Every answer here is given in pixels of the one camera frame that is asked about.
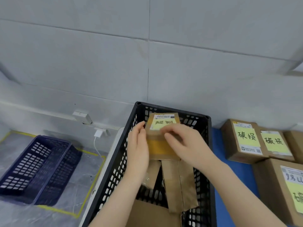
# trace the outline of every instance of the yellow sticky note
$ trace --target yellow sticky note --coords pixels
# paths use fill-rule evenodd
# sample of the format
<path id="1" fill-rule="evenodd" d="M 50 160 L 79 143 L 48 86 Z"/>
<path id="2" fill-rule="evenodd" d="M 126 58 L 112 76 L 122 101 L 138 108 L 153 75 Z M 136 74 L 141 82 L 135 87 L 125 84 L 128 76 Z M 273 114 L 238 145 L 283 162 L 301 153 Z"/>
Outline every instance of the yellow sticky note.
<path id="1" fill-rule="evenodd" d="M 286 185 L 291 193 L 297 212 L 303 213 L 303 185 L 289 181 L 286 181 Z"/>
<path id="2" fill-rule="evenodd" d="M 177 123 L 175 118 L 154 118 L 151 123 L 151 130 L 160 130 L 171 123 Z"/>
<path id="3" fill-rule="evenodd" d="M 261 133 L 261 135 L 269 151 L 290 153 L 280 134 Z"/>
<path id="4" fill-rule="evenodd" d="M 260 146 L 258 137 L 253 128 L 234 126 L 239 144 L 248 146 Z"/>

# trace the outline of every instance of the yellow line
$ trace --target yellow line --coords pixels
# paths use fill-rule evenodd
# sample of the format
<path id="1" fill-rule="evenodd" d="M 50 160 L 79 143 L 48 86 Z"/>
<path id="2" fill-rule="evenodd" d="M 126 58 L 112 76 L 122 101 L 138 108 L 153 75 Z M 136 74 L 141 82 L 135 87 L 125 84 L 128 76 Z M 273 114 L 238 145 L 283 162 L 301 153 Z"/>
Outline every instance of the yellow line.
<path id="1" fill-rule="evenodd" d="M 1 139 L 0 143 L 2 143 L 10 134 L 12 131 L 9 131 L 4 137 L 3 139 Z"/>
<path id="2" fill-rule="evenodd" d="M 102 165 L 100 166 L 99 171 L 98 171 L 98 173 L 96 174 L 96 177 L 95 177 L 95 179 L 94 179 L 94 181 L 93 181 L 91 187 L 89 188 L 89 192 L 87 193 L 87 195 L 86 195 L 86 197 L 85 197 L 85 199 L 84 199 L 84 202 L 83 202 L 83 204 L 82 204 L 82 206 L 81 206 L 81 208 L 80 208 L 80 211 L 79 211 L 79 213 L 77 214 L 76 218 L 79 218 L 79 217 L 80 217 L 80 214 L 81 214 L 81 212 L 82 212 L 82 210 L 83 210 L 83 208 L 84 208 L 84 205 L 85 205 L 85 203 L 86 203 L 86 200 L 89 198 L 89 195 L 90 195 L 90 193 L 91 193 L 91 190 L 93 189 L 93 187 L 94 187 L 94 185 L 95 185 L 95 183 L 96 183 L 96 181 L 97 181 L 97 179 L 98 179 L 98 177 L 99 177 L 99 174 L 100 174 L 101 171 L 102 171 L 102 168 L 103 168 L 103 165 L 104 165 L 104 163 L 105 163 L 106 157 L 105 157 L 105 156 L 101 156 L 101 157 L 103 158 L 103 163 L 102 163 Z"/>
<path id="3" fill-rule="evenodd" d="M 87 154 L 91 154 L 91 155 L 95 155 L 95 156 L 99 156 L 98 154 L 96 153 L 93 153 L 93 152 L 89 152 L 89 151 L 86 151 L 86 150 L 82 150 L 82 149 L 77 149 L 78 151 L 82 151 L 84 153 L 87 153 Z"/>
<path id="4" fill-rule="evenodd" d="M 32 135 L 32 134 L 25 133 L 25 132 L 20 132 L 20 131 L 12 131 L 12 132 L 16 133 L 16 134 L 21 134 L 21 135 L 27 135 L 27 136 L 30 136 L 30 137 L 36 137 L 36 135 Z"/>
<path id="5" fill-rule="evenodd" d="M 54 211 L 54 212 L 58 212 L 58 213 L 63 213 L 63 214 L 67 214 L 67 215 L 71 215 L 73 217 L 77 217 L 77 214 L 75 213 L 71 213 L 71 212 L 67 212 L 65 210 L 60 210 L 60 209 L 56 209 L 56 208 L 53 208 L 53 207 L 50 207 L 50 206 L 42 206 L 42 205 L 39 205 L 38 207 L 42 208 L 42 209 L 45 209 L 45 210 L 51 210 L 51 211 Z"/>

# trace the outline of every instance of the dark blue plastic basket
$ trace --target dark blue plastic basket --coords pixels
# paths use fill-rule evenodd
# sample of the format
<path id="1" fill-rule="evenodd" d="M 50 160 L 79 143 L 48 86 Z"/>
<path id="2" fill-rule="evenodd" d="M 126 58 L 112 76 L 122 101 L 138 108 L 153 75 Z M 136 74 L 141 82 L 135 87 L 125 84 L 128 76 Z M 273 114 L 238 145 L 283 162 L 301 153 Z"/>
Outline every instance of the dark blue plastic basket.
<path id="1" fill-rule="evenodd" d="M 0 179 L 0 196 L 18 204 L 53 206 L 81 156 L 68 141 L 38 135 Z"/>

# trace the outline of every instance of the finger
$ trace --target finger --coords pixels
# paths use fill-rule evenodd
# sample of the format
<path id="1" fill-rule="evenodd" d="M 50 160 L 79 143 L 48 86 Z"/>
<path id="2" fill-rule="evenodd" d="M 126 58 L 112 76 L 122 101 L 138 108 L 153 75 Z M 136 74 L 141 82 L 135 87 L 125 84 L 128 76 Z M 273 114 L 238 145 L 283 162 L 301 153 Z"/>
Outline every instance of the finger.
<path id="1" fill-rule="evenodd" d="M 147 147 L 146 131 L 144 128 L 142 128 L 138 134 L 138 147 L 140 147 L 140 148 Z"/>
<path id="2" fill-rule="evenodd" d="M 129 133 L 129 138 L 128 141 L 132 144 L 132 145 L 137 145 L 137 141 L 138 141 L 138 134 L 139 131 L 143 128 L 145 122 L 139 122 L 136 126 L 134 126 L 134 128 L 132 129 L 132 131 Z"/>
<path id="3" fill-rule="evenodd" d="M 186 137 L 188 132 L 190 131 L 190 127 L 180 124 L 180 123 L 173 123 L 167 126 L 164 126 L 160 131 L 162 134 L 168 133 L 168 132 L 175 132 L 176 134 L 180 135 L 182 139 Z"/>
<path id="4" fill-rule="evenodd" d="M 183 146 L 172 134 L 165 133 L 164 137 L 177 155 L 179 155 L 182 151 L 186 149 L 186 147 Z"/>

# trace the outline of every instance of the hand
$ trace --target hand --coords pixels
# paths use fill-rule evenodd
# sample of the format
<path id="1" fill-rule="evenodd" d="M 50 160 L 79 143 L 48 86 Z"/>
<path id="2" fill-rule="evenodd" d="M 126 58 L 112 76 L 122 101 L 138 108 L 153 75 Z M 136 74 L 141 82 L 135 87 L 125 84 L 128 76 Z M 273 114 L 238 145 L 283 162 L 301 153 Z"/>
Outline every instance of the hand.
<path id="1" fill-rule="evenodd" d="M 125 174 L 144 179 L 149 166 L 149 148 L 146 141 L 145 122 L 138 123 L 128 134 L 127 166 Z"/>
<path id="2" fill-rule="evenodd" d="M 174 123 L 164 126 L 160 131 L 176 154 L 202 173 L 205 173 L 213 163 L 219 160 L 195 129 L 184 124 Z M 169 132 L 178 134 L 182 138 L 183 144 Z"/>

